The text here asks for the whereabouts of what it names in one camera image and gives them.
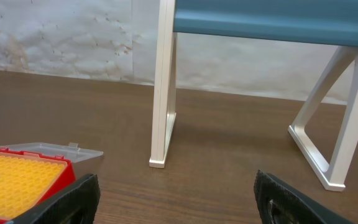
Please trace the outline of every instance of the white support leg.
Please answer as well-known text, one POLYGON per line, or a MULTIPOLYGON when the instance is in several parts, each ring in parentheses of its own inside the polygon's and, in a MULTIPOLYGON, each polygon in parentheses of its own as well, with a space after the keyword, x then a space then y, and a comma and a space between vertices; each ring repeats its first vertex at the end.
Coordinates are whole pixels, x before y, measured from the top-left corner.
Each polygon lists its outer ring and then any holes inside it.
POLYGON ((150 167, 164 168, 175 122, 176 46, 173 33, 175 0, 160 1, 155 66, 152 153, 150 167))
POLYGON ((344 190, 344 181, 358 141, 357 55, 358 49, 355 48, 339 47, 337 49, 298 116, 288 128, 303 155, 306 157, 310 166, 327 190, 344 190), (305 125, 337 78, 355 58, 356 66, 345 116, 335 145, 333 157, 330 164, 328 164, 316 146, 311 142, 310 138, 306 135, 305 125))

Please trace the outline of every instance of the white wall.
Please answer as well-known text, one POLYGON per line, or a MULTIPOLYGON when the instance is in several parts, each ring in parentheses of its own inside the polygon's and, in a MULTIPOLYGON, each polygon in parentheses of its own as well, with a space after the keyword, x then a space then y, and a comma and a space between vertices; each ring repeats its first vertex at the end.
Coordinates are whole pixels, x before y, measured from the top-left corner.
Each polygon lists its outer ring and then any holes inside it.
MULTIPOLYGON (((0 70, 152 85, 158 4, 159 0, 0 2, 0 70)), ((305 100, 335 49, 179 34, 178 85, 305 100)), ((352 70, 353 65, 325 102, 346 103, 352 70)))

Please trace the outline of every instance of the red plastic container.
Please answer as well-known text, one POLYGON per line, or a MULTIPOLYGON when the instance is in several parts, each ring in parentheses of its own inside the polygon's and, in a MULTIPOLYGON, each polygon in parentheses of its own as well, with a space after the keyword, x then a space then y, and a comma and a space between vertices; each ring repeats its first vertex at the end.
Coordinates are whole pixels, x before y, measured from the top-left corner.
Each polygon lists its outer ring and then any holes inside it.
MULTIPOLYGON (((70 185, 71 183, 73 183, 75 181, 75 176, 74 176, 74 171, 73 171, 71 161, 64 159, 63 156, 57 155, 55 157, 49 157, 49 156, 43 156, 42 154, 34 153, 34 152, 10 151, 8 148, 0 149, 0 155, 30 159, 30 160, 35 160, 35 161, 56 162, 58 164, 64 165, 64 168, 61 171, 61 173, 52 181, 49 188, 45 191, 45 193, 42 196, 40 196, 40 198, 35 203, 35 205, 38 205, 39 203, 48 199, 50 196, 57 193, 61 189, 64 189, 67 185, 70 185)), ((0 219, 0 224, 7 222, 7 220, 9 220, 9 219, 0 219)))

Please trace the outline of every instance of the wood grain surface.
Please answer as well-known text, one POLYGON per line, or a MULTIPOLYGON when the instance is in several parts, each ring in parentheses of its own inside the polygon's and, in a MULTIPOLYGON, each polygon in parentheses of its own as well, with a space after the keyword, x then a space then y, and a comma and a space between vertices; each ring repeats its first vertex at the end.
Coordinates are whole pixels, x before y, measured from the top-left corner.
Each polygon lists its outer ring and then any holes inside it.
MULTIPOLYGON (((95 223, 261 223, 258 169, 358 223, 358 146, 342 193, 323 189, 287 129, 303 102, 178 90, 165 169, 148 165, 153 87, 0 72, 0 145, 104 151, 95 223)), ((320 106, 306 132, 330 160, 344 106, 320 106)))

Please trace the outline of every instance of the clear plastic lid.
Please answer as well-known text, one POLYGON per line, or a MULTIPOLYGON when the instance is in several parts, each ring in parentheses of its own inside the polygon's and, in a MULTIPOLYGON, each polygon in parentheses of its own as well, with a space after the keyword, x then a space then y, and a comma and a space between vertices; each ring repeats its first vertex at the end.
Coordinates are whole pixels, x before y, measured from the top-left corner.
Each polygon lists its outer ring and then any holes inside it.
POLYGON ((9 150, 12 151, 38 152, 42 155, 52 157, 55 157, 56 155, 63 155, 65 159, 70 160, 72 163, 81 162, 103 155, 103 152, 101 151, 82 149, 78 148, 77 146, 78 144, 76 143, 70 143, 68 146, 59 146, 55 144, 35 142, 0 147, 8 147, 9 150))

